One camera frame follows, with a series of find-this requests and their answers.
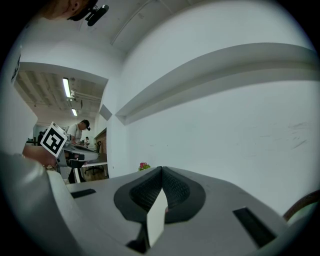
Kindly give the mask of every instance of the black slot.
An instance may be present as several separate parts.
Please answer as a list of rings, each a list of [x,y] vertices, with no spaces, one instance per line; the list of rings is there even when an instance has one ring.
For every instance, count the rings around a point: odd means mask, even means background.
[[[142,223],[136,240],[130,241],[126,246],[142,254],[146,253],[146,251],[150,249],[147,223]]]
[[[96,191],[92,188],[89,188],[89,189],[85,189],[85,190],[81,190],[81,191],[77,191],[77,192],[72,192],[71,196],[73,198],[81,198],[81,197],[84,197],[87,195],[91,195],[93,193],[96,193]]]
[[[248,208],[234,210],[233,213],[260,248],[276,238]]]

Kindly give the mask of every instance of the black cap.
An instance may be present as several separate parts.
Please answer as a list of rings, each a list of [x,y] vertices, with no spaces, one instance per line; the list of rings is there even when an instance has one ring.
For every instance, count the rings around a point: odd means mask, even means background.
[[[81,122],[85,123],[85,126],[86,126],[87,130],[90,131],[90,123],[89,123],[89,121],[84,119]]]
[[[89,0],[87,5],[85,6],[85,8],[82,11],[80,11],[79,14],[68,18],[68,20],[72,20],[74,22],[80,21],[85,16],[87,16],[88,13],[91,12],[91,10],[95,7],[97,2],[98,2],[98,0]]]

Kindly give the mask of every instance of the white wall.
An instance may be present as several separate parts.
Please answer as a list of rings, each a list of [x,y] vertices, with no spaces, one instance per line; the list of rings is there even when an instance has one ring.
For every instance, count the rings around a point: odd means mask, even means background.
[[[312,49],[286,12],[264,1],[214,1],[173,15],[128,55],[119,107],[173,69],[232,46],[283,43]]]
[[[22,46],[21,62],[58,65],[107,79],[121,71],[124,59],[104,35],[80,32],[67,20],[32,24]]]
[[[267,2],[214,1],[173,15],[125,60],[114,93],[115,112],[183,64],[253,43],[313,50],[295,21]],[[240,59],[236,64],[241,66]],[[302,68],[289,66],[284,73]],[[226,73],[177,94],[160,95],[159,102],[146,104],[140,112],[112,116],[107,121],[110,177],[135,172],[140,162],[173,166],[230,181],[282,215],[319,187],[320,102],[315,76],[283,78],[277,68]],[[262,73],[275,74],[275,79],[242,81]],[[106,106],[107,98],[102,103]],[[135,119],[141,112],[148,114]]]
[[[107,121],[97,113],[94,119],[94,137],[98,136],[107,127]]]
[[[0,151],[9,155],[22,154],[36,115],[14,88],[12,76],[20,57],[20,40],[12,46],[0,72]]]
[[[29,136],[28,136],[28,139],[34,139],[34,131],[31,131]]]
[[[179,97],[236,84],[243,76],[210,81]],[[283,215],[319,188],[319,86],[315,81],[256,84],[137,120],[126,126],[129,167],[135,171],[147,162],[230,181]]]

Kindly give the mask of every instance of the white table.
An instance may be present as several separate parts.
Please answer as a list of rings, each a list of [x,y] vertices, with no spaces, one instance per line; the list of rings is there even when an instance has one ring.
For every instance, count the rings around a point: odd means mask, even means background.
[[[84,173],[83,173],[83,170],[82,170],[83,167],[103,166],[103,165],[107,165],[107,164],[108,164],[108,162],[107,162],[107,154],[100,153],[96,160],[88,161],[86,164],[82,165],[82,167],[80,168],[82,177],[84,177]],[[75,173],[76,182],[80,183],[78,168],[74,169],[74,173]],[[104,175],[107,176],[107,170],[106,169],[104,170]]]

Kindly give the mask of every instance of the person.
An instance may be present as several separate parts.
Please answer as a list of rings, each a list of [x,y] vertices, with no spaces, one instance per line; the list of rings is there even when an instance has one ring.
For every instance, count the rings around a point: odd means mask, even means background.
[[[84,139],[84,146],[87,148],[90,145],[89,143],[89,137],[85,137]]]
[[[47,20],[81,20],[98,0],[51,0],[39,12]]]
[[[98,0],[51,0],[43,6],[33,21],[39,18],[79,21],[90,13],[97,2]],[[23,113],[23,116],[32,120],[34,124],[37,121],[37,117],[31,109],[24,102],[20,103],[22,99],[14,88],[14,83],[20,68],[21,49],[23,48],[22,42],[28,27],[29,25],[24,28],[16,39],[0,73],[0,116],[13,127],[17,127],[24,122],[16,118],[19,113]],[[5,149],[3,151],[5,153],[9,155],[22,153],[25,157],[36,160],[42,165],[53,165],[53,163],[56,162],[54,155],[50,154],[44,147],[25,145],[23,138],[28,137],[26,132],[22,131],[17,136],[16,132],[4,131],[1,128],[0,134],[3,148]]]
[[[82,131],[88,129],[90,131],[90,123],[88,120],[82,120],[79,123],[73,124],[69,127],[68,131],[66,132],[67,135],[71,135],[71,143],[78,144],[81,143],[81,136]]]
[[[38,136],[38,141],[37,141],[38,146],[41,146],[40,142],[43,137],[44,137],[44,133],[42,131],[40,131],[39,136]]]

